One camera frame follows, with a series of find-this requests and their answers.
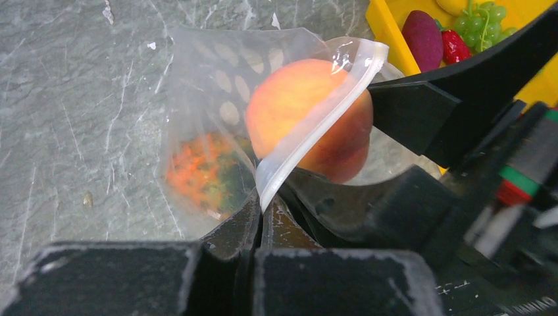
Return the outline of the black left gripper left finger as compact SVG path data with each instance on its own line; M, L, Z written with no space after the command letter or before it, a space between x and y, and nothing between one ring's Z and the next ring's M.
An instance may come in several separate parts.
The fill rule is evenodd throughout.
M57 242L16 283L2 315L249 315L259 198L193 242Z

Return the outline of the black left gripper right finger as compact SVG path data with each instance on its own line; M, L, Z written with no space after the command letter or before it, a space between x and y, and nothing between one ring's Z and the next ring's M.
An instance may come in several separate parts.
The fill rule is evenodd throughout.
M443 315L433 272L406 250L321 248L275 197L254 255L254 315Z

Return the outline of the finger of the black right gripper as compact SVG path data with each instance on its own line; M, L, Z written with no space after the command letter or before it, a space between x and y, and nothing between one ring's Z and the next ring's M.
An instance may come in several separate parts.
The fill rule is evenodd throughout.
M435 179L413 165L389 180L352 186L295 169L279 194L324 247L450 255L458 248L455 231L444 226L458 200L452 179L448 172Z

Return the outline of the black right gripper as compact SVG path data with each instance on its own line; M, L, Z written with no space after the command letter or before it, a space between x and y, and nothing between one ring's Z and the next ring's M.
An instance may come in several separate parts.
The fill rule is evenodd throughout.
M485 52L368 89L377 129L452 167L517 97L557 103L557 4ZM557 109L536 103L442 183L456 197L420 249L427 314L556 315Z

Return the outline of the purple toy sweet potato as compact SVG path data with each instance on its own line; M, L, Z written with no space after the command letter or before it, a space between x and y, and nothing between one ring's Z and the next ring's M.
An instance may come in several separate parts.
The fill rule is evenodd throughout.
M421 72L439 68L443 59L442 34L429 14L411 11L401 33Z

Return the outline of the orange toy pineapple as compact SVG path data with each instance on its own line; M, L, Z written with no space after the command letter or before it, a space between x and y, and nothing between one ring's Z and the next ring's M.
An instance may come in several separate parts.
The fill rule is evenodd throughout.
M247 138L234 136L230 142L222 134L210 132L180 144L165 180L197 210L222 221L239 210L255 187L243 155L254 158Z

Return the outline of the clear zip top bag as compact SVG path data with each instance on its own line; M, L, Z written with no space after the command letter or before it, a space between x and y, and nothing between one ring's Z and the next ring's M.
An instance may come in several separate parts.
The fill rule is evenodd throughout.
M254 158L243 155L254 176L258 160L247 131L247 108L256 88L280 67L316 59L334 64L356 78L364 78L365 55L377 57L379 44L367 39L340 37L329 41L305 28L288 30L194 30L175 28L170 33L173 56L170 64L167 107L167 154L161 174L177 208L184 212L187 227L202 236L226 219L216 220L173 192L165 180L172 155L180 144L210 132L232 141L250 141Z

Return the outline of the yellow toy pear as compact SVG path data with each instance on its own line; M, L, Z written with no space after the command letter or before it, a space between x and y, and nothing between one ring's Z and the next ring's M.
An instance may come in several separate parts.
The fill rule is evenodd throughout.
M469 0L436 0L436 3L451 16L460 16L469 8Z

